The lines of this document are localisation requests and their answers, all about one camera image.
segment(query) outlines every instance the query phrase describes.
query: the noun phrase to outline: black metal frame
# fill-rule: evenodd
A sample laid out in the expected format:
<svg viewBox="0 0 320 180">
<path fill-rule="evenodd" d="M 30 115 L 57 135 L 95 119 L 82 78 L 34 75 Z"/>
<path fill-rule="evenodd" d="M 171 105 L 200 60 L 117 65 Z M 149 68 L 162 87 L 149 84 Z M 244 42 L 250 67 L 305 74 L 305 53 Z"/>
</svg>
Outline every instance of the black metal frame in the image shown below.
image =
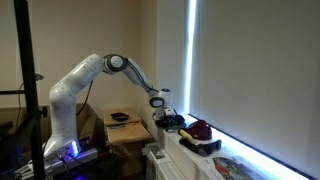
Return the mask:
<svg viewBox="0 0 320 180">
<path fill-rule="evenodd" d="M 26 0 L 14 0 L 14 8 L 24 90 L 0 91 L 0 95 L 25 94 L 27 115 L 14 135 L 0 141 L 0 159 L 5 156 L 5 152 L 16 151 L 17 145 L 22 144 L 29 137 L 34 179 L 45 179 L 39 122 L 41 112 L 38 105 L 28 2 Z"/>
</svg>

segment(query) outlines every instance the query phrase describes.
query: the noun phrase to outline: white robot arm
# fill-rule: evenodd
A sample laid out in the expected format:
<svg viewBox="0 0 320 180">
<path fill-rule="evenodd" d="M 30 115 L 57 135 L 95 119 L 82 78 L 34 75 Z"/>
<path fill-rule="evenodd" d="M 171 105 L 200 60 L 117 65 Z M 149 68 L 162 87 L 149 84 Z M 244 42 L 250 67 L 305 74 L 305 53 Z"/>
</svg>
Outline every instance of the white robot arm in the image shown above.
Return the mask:
<svg viewBox="0 0 320 180">
<path fill-rule="evenodd" d="M 76 95 L 100 72 L 113 75 L 124 72 L 128 78 L 149 95 L 149 104 L 156 108 L 154 120 L 174 114 L 169 89 L 152 88 L 140 67 L 131 59 L 111 54 L 101 57 L 92 54 L 55 84 L 49 94 L 52 135 L 44 150 L 45 159 L 65 155 L 78 156 L 81 151 L 76 126 Z"/>
</svg>

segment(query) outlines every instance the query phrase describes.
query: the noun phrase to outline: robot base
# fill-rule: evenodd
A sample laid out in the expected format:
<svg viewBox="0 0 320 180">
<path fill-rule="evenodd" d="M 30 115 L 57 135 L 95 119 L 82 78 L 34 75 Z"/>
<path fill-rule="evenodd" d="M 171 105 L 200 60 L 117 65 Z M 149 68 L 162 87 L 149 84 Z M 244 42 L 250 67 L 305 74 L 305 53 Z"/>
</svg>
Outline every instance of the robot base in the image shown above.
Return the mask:
<svg viewBox="0 0 320 180">
<path fill-rule="evenodd" d="M 72 169 L 72 168 L 75 168 L 75 167 L 81 165 L 81 163 L 89 162 L 91 160 L 96 159 L 97 157 L 98 157 L 97 150 L 90 149 L 85 152 L 81 152 L 77 156 L 77 160 L 74 160 L 74 159 L 67 156 L 65 161 L 66 161 L 69 169 Z M 32 169 L 30 169 L 29 166 L 30 165 L 25 165 L 22 168 L 15 171 L 16 179 L 21 179 L 21 180 L 34 179 L 33 178 L 33 171 L 32 171 Z M 60 174 L 62 172 L 65 172 L 65 171 L 66 171 L 66 169 L 61 161 L 57 161 L 55 163 L 45 165 L 45 173 L 48 178 L 52 177 L 54 175 Z"/>
</svg>

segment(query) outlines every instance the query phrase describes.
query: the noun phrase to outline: white roller blind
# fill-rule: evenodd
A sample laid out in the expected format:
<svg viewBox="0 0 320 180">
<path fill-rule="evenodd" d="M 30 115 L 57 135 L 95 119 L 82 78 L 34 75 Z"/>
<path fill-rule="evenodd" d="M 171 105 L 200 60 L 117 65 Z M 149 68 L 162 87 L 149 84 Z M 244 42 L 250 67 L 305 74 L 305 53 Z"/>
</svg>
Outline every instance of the white roller blind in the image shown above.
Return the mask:
<svg viewBox="0 0 320 180">
<path fill-rule="evenodd" d="M 190 114 L 320 179 L 320 1 L 197 12 Z"/>
</svg>

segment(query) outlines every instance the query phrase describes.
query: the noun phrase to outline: red object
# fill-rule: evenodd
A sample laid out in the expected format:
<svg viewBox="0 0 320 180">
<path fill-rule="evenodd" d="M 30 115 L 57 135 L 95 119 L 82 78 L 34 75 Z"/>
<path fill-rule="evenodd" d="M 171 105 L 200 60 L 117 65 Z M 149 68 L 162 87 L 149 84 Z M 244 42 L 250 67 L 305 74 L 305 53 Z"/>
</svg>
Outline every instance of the red object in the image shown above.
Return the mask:
<svg viewBox="0 0 320 180">
<path fill-rule="evenodd" d="M 202 141 L 212 139 L 211 127 L 207 125 L 207 122 L 205 120 L 198 120 L 190 124 L 188 128 L 182 128 L 182 130 L 190 134 L 193 139 Z"/>
</svg>

